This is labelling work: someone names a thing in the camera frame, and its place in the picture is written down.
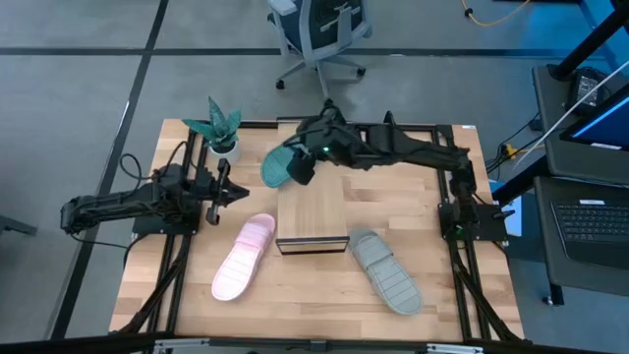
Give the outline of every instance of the chair base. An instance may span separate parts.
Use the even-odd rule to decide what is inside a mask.
[[[316,62],[314,62],[314,69],[318,73],[318,80],[321,83],[321,89],[323,90],[323,96],[325,98],[329,98],[329,90],[327,89],[327,82],[325,81],[325,75],[323,73],[323,63],[338,64],[338,65],[343,65],[350,68],[356,68],[357,69],[356,76],[359,79],[362,78],[365,75],[365,72],[367,71],[367,68],[365,68],[364,66],[359,65],[351,60],[348,60],[339,56],[333,56],[333,57],[325,58],[323,60],[317,60]],[[297,64],[288,68],[288,70],[286,70],[286,72],[284,72],[284,74],[279,76],[279,78],[277,78],[277,80],[275,81],[275,88],[285,89],[283,79],[288,78],[289,76],[301,71],[302,69],[305,69],[306,67],[307,67],[306,61],[301,60]]]

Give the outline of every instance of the office chair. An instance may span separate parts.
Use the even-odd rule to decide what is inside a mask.
[[[372,35],[366,0],[268,0],[272,12],[267,19],[275,25],[283,56],[289,45],[304,59],[282,74],[275,83],[284,89],[284,80],[304,69],[318,72],[323,95],[328,98],[322,64],[333,63],[357,69],[361,78],[367,69],[337,56],[360,37]]]

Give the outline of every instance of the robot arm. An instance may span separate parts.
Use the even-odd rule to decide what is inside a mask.
[[[229,181],[229,162],[221,159],[218,177],[205,168],[196,180],[189,180],[182,166],[171,164],[153,172],[150,182],[132,191],[108,196],[82,196],[61,208],[61,228],[76,234],[102,221],[139,216],[160,216],[167,223],[198,222],[194,209],[200,202],[212,201],[207,215],[218,224],[218,207],[227,207],[249,195],[249,191]]]
[[[317,160],[365,170],[407,162],[450,171],[456,219],[467,225],[478,224],[477,186],[469,150],[412,139],[396,126],[390,112],[383,124],[347,124],[338,107],[328,101],[318,117],[302,122],[297,134],[283,145],[294,150],[287,169],[303,185],[315,175]]]

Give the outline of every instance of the wooden table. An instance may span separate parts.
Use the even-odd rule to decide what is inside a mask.
[[[453,131],[456,145],[471,149],[478,194],[489,201],[491,193],[476,129],[453,126]],[[180,121],[165,120],[152,168],[164,165],[175,145],[187,135],[188,129]],[[427,133],[409,135],[429,140]],[[462,340],[452,269],[438,225],[436,173],[433,169],[406,163],[375,167],[367,172],[338,168],[343,179],[347,228],[368,227],[382,235],[395,258],[422,291],[425,304],[419,314],[400,316],[388,310],[350,252],[281,256],[274,244],[270,244],[256,278],[243,296],[233,302],[215,300],[210,291],[212,279],[242,225],[255,213],[277,214],[277,191],[266,188],[259,176],[262,159],[278,144],[277,130],[241,129],[239,136],[243,156],[232,167],[230,178],[248,188],[251,194],[222,208],[220,225],[201,222],[200,231],[192,241],[176,334]],[[209,157],[207,166],[215,168],[216,161]],[[163,235],[149,235],[129,254],[111,329],[125,325],[153,290],[164,240]],[[490,242],[475,245],[487,299],[509,328],[523,336],[504,255]],[[169,304],[166,294],[158,328],[165,327]],[[473,333],[478,336],[474,302],[469,294],[468,308]]]

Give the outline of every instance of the wooden block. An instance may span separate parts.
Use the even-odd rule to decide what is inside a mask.
[[[297,124],[280,123],[278,140],[295,133]],[[289,181],[277,194],[277,239],[283,255],[343,252],[349,241],[341,168],[318,163],[307,186]]]

